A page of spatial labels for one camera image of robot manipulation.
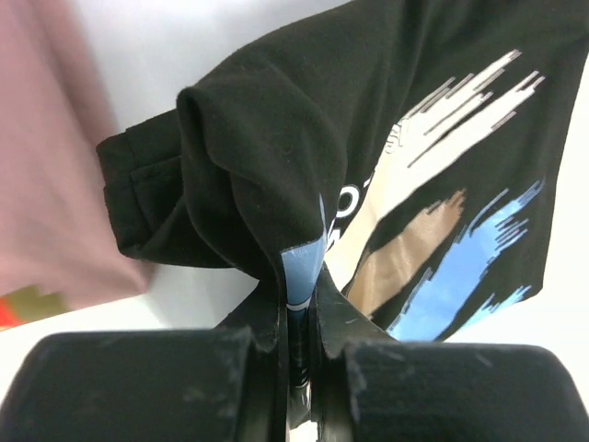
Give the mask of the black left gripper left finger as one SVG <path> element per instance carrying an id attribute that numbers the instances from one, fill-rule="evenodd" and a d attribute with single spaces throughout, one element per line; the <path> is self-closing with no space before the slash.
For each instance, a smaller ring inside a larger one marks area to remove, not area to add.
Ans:
<path id="1" fill-rule="evenodd" d="M 25 357 L 5 441 L 283 441 L 285 300 L 260 282 L 210 330 L 64 332 Z"/>

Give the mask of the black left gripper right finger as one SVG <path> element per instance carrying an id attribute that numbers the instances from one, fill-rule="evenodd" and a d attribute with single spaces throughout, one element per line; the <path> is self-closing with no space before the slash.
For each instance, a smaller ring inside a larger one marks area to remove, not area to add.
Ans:
<path id="1" fill-rule="evenodd" d="M 569 371 L 538 346 L 400 343 L 319 274 L 309 308 L 322 441 L 584 441 Z"/>

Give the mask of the black t shirt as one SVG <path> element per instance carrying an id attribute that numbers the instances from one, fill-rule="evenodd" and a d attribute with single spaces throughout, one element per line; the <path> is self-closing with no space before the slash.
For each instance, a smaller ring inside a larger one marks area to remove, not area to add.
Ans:
<path id="1" fill-rule="evenodd" d="M 269 280 L 322 269 L 401 342 L 540 292 L 588 54 L 584 1 L 351 1 L 234 52 L 98 146 L 119 250 Z"/>

